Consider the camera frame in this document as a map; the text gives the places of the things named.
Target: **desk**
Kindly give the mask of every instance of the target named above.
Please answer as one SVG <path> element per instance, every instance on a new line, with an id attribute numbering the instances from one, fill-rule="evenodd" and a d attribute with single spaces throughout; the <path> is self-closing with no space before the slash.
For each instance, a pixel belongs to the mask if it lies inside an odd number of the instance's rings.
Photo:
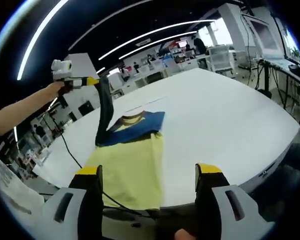
<path id="1" fill-rule="evenodd" d="M 273 171 L 280 163 L 300 127 L 263 94 L 200 68 L 114 100 L 110 126 L 138 106 L 143 106 L 140 111 L 165 111 L 161 130 L 161 207 L 194 202 L 198 162 L 221 168 L 231 185 L 239 185 L 248 192 L 253 190 L 270 175 L 269 166 Z M 70 151 L 81 165 L 95 147 L 99 117 L 98 108 L 64 132 Z M 67 187 L 79 167 L 66 151 L 62 138 L 57 138 L 50 150 L 49 158 L 42 167 L 36 166 L 34 172 L 59 188 Z"/>
<path id="2" fill-rule="evenodd" d="M 164 78 L 167 77 L 167 73 L 166 73 L 166 68 L 160 68 L 160 69 L 154 69 L 154 70 L 150 70 L 150 71 L 147 71 L 146 73 L 140 73 L 140 74 L 137 74 L 133 77 L 131 77 L 130 79 L 127 80 L 127 83 L 129 82 L 136 82 L 137 80 L 140 80 L 140 79 L 145 79 L 147 78 L 148 76 L 152 75 L 152 74 L 156 74 L 156 73 L 162 73 Z"/>
<path id="3" fill-rule="evenodd" d="M 293 80 L 297 81 L 300 84 L 300 77 L 293 74 L 289 70 L 289 65 L 294 65 L 294 63 L 290 62 L 284 58 L 263 58 L 260 64 L 264 65 L 264 89 L 269 91 L 269 68 L 273 68 L 276 71 L 282 72 L 287 76 L 291 77 Z"/>
<path id="4" fill-rule="evenodd" d="M 182 71 L 187 71 L 193 68 L 198 68 L 198 61 L 201 59 L 206 59 L 209 58 L 209 55 L 201 54 L 201 55 L 196 55 L 194 59 L 188 59 L 184 62 L 178 63 L 178 66 Z"/>

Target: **black ceiling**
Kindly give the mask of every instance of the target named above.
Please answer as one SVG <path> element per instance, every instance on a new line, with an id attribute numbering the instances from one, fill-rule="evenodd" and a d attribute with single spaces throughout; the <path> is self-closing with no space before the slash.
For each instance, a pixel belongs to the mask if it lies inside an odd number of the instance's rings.
<path id="1" fill-rule="evenodd" d="M 69 0 L 52 18 L 38 38 L 27 61 L 23 78 L 17 81 L 19 68 L 38 26 L 59 0 L 40 0 L 10 32 L 0 52 L 0 108 L 14 103 L 51 83 L 53 59 L 63 59 L 69 53 L 88 53 L 95 69 L 110 68 L 118 58 L 136 48 L 131 43 L 101 61 L 98 58 L 114 47 L 149 31 L 181 22 L 200 19 L 225 0 L 152 0 L 127 9 L 97 26 L 69 52 L 69 47 L 92 25 L 138 0 Z M 21 0 L 0 1 L 0 29 Z M 189 25 L 160 31 L 152 41 L 181 34 Z"/>

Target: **human hand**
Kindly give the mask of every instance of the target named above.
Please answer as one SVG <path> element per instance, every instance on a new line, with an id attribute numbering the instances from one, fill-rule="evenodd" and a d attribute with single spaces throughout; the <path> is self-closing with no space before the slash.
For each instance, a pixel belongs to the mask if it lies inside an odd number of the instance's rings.
<path id="1" fill-rule="evenodd" d="M 55 81 L 45 88 L 49 101 L 59 96 L 59 90 L 65 86 L 63 81 Z"/>
<path id="2" fill-rule="evenodd" d="M 175 233 L 174 240 L 196 240 L 196 238 L 189 234 L 186 230 L 180 229 Z"/>

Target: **yellow t-shirt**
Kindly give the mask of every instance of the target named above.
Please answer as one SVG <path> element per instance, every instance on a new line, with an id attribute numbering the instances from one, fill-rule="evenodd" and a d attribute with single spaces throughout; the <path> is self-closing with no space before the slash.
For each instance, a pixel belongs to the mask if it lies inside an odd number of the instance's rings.
<path id="1" fill-rule="evenodd" d="M 124 119 L 117 131 L 143 119 Z M 103 190 L 120 204 L 134 210 L 159 209 L 162 151 L 161 133 L 148 133 L 127 143 L 96 147 L 85 166 L 103 166 Z M 118 207 L 106 196 L 103 202 Z"/>

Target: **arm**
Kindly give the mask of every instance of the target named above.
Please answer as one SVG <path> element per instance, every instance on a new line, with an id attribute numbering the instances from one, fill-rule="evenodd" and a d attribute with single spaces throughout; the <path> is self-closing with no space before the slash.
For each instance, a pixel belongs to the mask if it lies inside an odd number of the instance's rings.
<path id="1" fill-rule="evenodd" d="M 29 97 L 0 110 L 0 136 L 55 99 L 58 96 L 58 91 L 63 86 L 63 82 L 54 82 Z"/>

